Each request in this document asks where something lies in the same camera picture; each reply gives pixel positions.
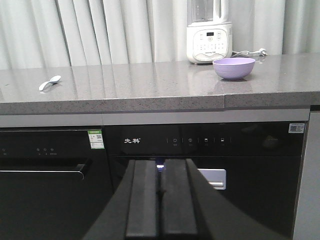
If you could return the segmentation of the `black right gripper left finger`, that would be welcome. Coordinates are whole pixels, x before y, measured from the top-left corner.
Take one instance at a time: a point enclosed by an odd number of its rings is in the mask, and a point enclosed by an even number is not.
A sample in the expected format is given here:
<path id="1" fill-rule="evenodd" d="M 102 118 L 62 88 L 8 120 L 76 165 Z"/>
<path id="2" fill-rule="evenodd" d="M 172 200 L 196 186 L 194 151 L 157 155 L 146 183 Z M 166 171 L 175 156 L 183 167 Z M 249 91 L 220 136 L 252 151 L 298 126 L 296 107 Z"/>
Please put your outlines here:
<path id="1" fill-rule="evenodd" d="M 116 192 L 84 240 L 157 240 L 158 177 L 151 160 L 130 160 Z"/>

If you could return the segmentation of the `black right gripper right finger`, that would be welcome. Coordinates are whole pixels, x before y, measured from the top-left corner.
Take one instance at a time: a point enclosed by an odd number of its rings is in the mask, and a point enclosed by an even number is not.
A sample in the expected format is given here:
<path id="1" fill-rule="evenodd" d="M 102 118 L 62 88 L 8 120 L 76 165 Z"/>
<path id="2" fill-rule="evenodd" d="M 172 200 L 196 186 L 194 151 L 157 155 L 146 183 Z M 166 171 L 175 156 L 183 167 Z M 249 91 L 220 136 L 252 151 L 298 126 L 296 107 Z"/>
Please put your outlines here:
<path id="1" fill-rule="evenodd" d="M 166 240 L 284 240 L 214 189 L 191 159 L 169 158 L 161 176 Z"/>

